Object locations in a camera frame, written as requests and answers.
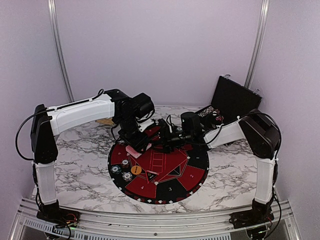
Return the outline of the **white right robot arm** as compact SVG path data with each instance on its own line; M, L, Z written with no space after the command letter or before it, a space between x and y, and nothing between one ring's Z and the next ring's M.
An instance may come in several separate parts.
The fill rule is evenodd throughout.
M254 203L266 205L274 197L278 177L278 153L282 143L280 128L274 119L257 109L230 123L220 123L216 129L203 130L194 112L181 115L181 125L159 119L159 144L177 148L186 144L206 150L245 141L256 160L256 190Z

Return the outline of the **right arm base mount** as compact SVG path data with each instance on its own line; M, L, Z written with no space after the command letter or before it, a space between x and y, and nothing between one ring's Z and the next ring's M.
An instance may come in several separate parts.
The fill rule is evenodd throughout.
M273 200L272 197L269 202L263 204L253 199L251 209L231 213L229 223L234 229L239 229L273 221L275 219L271 207Z

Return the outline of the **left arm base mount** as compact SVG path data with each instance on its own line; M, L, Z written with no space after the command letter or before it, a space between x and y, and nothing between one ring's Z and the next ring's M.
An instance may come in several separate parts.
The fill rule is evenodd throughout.
M44 205L39 198L36 199L38 219L54 223L57 228L76 227L79 222L80 213L74 210L60 208L59 201Z

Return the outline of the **orange round blind button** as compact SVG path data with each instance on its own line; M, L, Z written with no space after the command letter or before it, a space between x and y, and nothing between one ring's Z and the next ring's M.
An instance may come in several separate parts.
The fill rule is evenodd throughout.
M142 172L142 168L139 165L134 165L130 171L133 175L139 175Z

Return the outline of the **black triangular button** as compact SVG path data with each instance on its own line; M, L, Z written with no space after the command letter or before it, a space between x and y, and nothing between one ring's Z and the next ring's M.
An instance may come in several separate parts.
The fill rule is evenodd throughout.
M158 172L154 172L150 170L147 170L145 174L146 174L147 183L150 183L153 179L155 179L159 175Z

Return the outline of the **red playing card deck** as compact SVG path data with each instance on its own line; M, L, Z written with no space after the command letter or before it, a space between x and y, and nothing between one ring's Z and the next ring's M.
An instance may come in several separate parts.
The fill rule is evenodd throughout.
M135 151L131 146L128 145L128 146L125 147L125 150L126 150L126 152L127 152L129 155L131 155L132 157L134 157L134 158L137 159L137 158L139 158L141 155L143 155L144 153L146 153L146 152L148 151L148 149L151 148L151 146L152 146L152 144L149 143L145 149L142 149L141 152L137 152L137 151Z

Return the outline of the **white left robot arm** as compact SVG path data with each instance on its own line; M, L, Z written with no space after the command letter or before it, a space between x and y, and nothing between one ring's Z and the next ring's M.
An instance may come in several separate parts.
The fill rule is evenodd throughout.
M154 112L154 103L147 94L130 97L119 89L100 89L93 97L58 106L38 105L22 122L22 125L32 122L33 156L28 158L21 154L20 157L34 164L35 185L40 201L45 205L44 215L53 223L60 222L64 216L62 209L55 205L58 197L54 168L61 135L97 120L110 119L119 127L120 140L141 154L151 145L145 130L152 125L150 117Z

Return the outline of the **small orange black chip pile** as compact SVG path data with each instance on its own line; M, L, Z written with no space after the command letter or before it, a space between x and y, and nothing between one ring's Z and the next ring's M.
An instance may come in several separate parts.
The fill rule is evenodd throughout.
M121 161L121 166L122 166L123 168L128 168L128 167L130 166L129 160L128 160L128 159L123 159L123 160Z

